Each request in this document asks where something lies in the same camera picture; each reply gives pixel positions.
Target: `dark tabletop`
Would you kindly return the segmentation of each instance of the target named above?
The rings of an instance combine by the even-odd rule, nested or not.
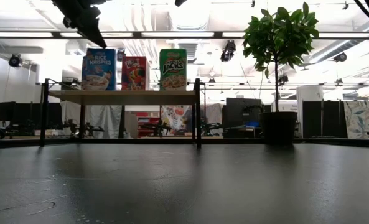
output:
[[[0,223],[369,223],[369,149],[0,149]]]

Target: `black pot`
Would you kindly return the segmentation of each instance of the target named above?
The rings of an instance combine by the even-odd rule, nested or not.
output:
[[[266,144],[292,144],[297,120],[296,112],[260,113],[259,120]]]

